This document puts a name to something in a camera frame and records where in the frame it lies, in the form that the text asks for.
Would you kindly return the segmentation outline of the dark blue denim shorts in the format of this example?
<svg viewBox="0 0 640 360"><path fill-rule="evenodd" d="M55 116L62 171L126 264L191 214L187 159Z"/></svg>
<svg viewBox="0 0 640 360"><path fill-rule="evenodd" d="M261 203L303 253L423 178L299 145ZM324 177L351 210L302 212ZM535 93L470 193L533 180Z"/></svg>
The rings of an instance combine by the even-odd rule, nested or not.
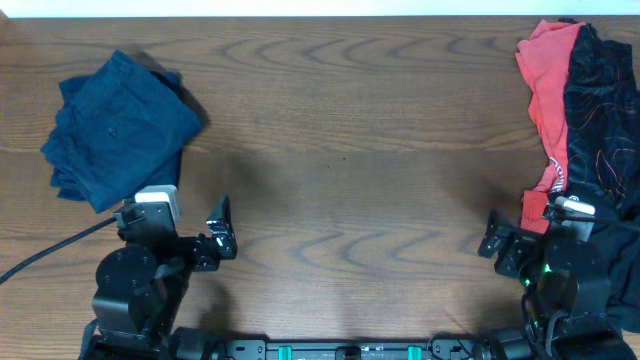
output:
<svg viewBox="0 0 640 360"><path fill-rule="evenodd" d="M116 139L122 139L129 119L122 115L143 114L142 106L150 105L152 119L167 115L176 120L180 130L171 130L170 140L190 142L203 128L198 115L184 102L180 82L179 100L161 100L170 94L162 85L150 90L153 80L146 67L121 51L116 51L71 100L55 116L56 126L41 151L46 161L81 184L81 193L93 210L101 213L121 200L134 195L139 186L136 180L117 180L115 165L125 165L115 150ZM130 173L125 165L125 174Z"/></svg>

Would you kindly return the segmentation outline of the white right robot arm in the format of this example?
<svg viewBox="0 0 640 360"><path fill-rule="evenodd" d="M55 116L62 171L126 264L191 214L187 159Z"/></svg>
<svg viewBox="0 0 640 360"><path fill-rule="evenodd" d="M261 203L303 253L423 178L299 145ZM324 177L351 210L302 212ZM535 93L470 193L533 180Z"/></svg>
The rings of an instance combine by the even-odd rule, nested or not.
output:
<svg viewBox="0 0 640 360"><path fill-rule="evenodd" d="M478 255L524 287L523 327L499 330L473 347L490 359L634 359L607 314L611 280L605 259L584 231L599 218L549 209L544 234L489 212Z"/></svg>

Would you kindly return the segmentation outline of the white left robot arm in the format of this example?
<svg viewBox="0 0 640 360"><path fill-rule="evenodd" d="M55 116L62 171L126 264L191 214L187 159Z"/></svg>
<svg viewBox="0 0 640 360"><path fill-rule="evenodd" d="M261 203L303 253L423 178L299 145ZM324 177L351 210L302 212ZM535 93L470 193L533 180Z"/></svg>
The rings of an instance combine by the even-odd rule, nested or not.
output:
<svg viewBox="0 0 640 360"><path fill-rule="evenodd" d="M195 272L214 272L237 256L230 199L208 216L210 232L182 237L168 203L128 199L114 218L123 247L96 270L94 320L85 327L83 359L225 359L225 341L204 330L176 327Z"/></svg>

